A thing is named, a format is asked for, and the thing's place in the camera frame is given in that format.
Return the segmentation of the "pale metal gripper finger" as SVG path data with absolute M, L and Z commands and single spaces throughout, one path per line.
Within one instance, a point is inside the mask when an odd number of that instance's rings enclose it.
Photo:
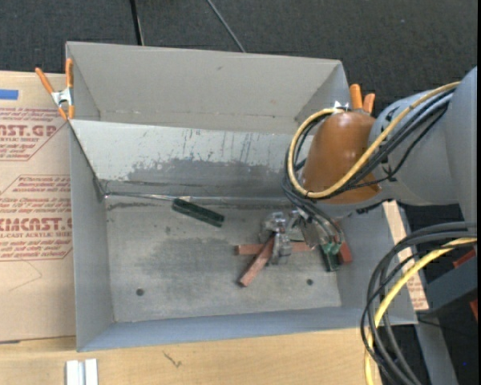
M 283 212 L 270 213 L 262 222 L 259 241 L 267 241 L 273 233 L 285 233 L 287 217 Z
M 285 265 L 292 251 L 293 246 L 289 236 L 281 232 L 275 233 L 270 263 L 272 265 Z

